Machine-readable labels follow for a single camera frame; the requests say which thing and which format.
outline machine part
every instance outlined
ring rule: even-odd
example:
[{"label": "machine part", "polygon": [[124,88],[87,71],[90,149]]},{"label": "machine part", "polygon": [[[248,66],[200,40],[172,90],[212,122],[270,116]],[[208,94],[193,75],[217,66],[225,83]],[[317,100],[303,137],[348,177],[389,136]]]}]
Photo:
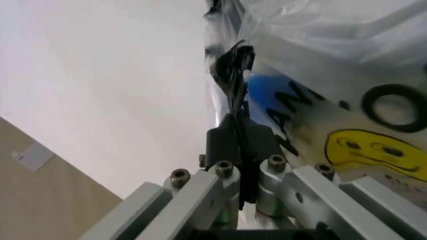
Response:
[{"label": "machine part", "polygon": [[221,179],[199,170],[136,239],[187,239],[196,229],[209,229],[225,201]]},{"label": "machine part", "polygon": [[304,228],[316,229],[321,224],[341,239],[402,239],[311,166],[294,169],[284,177],[269,168],[261,171],[265,173],[263,186],[274,189]]},{"label": "machine part", "polygon": [[256,208],[269,217],[285,217],[285,206],[282,201],[272,191],[258,185],[258,199]]},{"label": "machine part", "polygon": [[179,168],[170,174],[170,182],[177,189],[182,188],[190,180],[190,173],[186,169]]},{"label": "machine part", "polygon": [[227,160],[240,170],[239,208],[242,209],[244,202],[257,200],[260,163],[270,155],[281,154],[282,150],[270,127],[255,123],[243,111],[237,118],[226,114],[218,127],[207,132],[205,169]]},{"label": "machine part", "polygon": [[317,163],[314,165],[314,169],[330,181],[334,179],[335,169],[332,165],[327,163]]},{"label": "machine part", "polygon": [[172,199],[170,191],[145,182],[80,240],[134,239]]},{"label": "machine part", "polygon": [[229,161],[219,161],[215,166],[215,173],[222,179],[227,179],[233,174],[234,166]]},{"label": "machine part", "polygon": [[[221,163],[227,163],[229,165],[222,166],[222,168],[230,169],[233,166],[229,161],[220,161],[216,166],[220,166]],[[211,167],[208,171],[211,174],[218,175],[217,167]],[[231,175],[222,179],[222,188],[224,190],[225,204],[215,219],[215,229],[236,229],[239,217],[239,198],[240,198],[240,182],[241,175],[239,169],[234,169]]]},{"label": "machine part", "polygon": [[199,168],[205,168],[206,167],[206,154],[200,154],[198,156],[198,166],[199,166]]},{"label": "machine part", "polygon": [[427,239],[427,213],[371,177],[339,187],[405,239]]},{"label": "machine part", "polygon": [[[286,217],[292,216],[292,214],[286,209],[283,202],[275,194],[278,185],[282,182],[286,173],[291,171],[291,165],[285,163],[284,170],[276,171],[270,166],[270,162],[273,162],[272,158],[275,155],[270,156],[267,160],[263,161],[259,165],[259,183],[258,183],[258,195],[256,200],[256,208],[263,214],[270,217]],[[280,156],[280,163],[283,162],[283,156]],[[271,174],[274,173],[275,182],[271,183]]]},{"label": "machine part", "polygon": [[277,173],[285,170],[287,162],[288,160],[283,155],[273,154],[268,157],[268,166]]}]

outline hex socket bolt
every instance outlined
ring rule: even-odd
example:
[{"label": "hex socket bolt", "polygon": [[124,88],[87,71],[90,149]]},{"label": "hex socket bolt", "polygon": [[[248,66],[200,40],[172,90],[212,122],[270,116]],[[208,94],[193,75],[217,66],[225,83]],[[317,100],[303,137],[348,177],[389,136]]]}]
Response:
[{"label": "hex socket bolt", "polygon": [[327,163],[317,163],[316,165],[314,165],[314,169],[316,169],[316,171],[318,171],[320,174],[322,174],[325,178],[329,179],[330,181],[334,179],[335,169],[332,165]]},{"label": "hex socket bolt", "polygon": [[182,188],[190,180],[190,173],[186,169],[179,168],[170,174],[170,182],[177,189]]},{"label": "hex socket bolt", "polygon": [[219,161],[215,166],[215,173],[218,177],[226,179],[233,174],[234,166],[229,161]]},{"label": "hex socket bolt", "polygon": [[283,155],[273,154],[268,157],[268,166],[276,173],[283,172],[287,162],[288,160]]}]

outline clear plastic bag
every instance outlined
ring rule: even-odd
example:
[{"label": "clear plastic bag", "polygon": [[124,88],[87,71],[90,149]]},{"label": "clear plastic bag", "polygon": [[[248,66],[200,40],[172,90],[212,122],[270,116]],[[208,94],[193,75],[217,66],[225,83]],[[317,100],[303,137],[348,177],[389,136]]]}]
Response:
[{"label": "clear plastic bag", "polygon": [[[207,63],[239,40],[254,47],[250,117],[281,137],[292,165],[329,162],[345,180],[369,175],[427,209],[427,1],[216,4]],[[219,123],[227,100],[206,80]]]}]

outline smiley face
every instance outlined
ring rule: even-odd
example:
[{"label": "smiley face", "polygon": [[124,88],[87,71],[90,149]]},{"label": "smiley face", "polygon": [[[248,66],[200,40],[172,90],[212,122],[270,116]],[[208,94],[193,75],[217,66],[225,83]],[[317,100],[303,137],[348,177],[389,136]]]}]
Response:
[{"label": "smiley face", "polygon": [[427,153],[402,140],[360,129],[328,135],[325,155],[335,166],[383,166],[427,182]]}]

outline silver metal frame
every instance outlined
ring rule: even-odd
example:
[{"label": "silver metal frame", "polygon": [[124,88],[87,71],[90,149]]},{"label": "silver metal frame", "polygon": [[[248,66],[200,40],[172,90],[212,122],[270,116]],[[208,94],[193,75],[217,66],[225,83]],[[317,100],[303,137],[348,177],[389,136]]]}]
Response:
[{"label": "silver metal frame", "polygon": [[80,240],[134,239],[171,199],[170,191],[145,182]]},{"label": "silver metal frame", "polygon": [[265,160],[259,168],[260,184],[307,229],[324,223],[341,239],[402,239],[311,166],[277,173]]},{"label": "silver metal frame", "polygon": [[365,176],[339,187],[401,236],[427,239],[427,214],[373,178]]}]

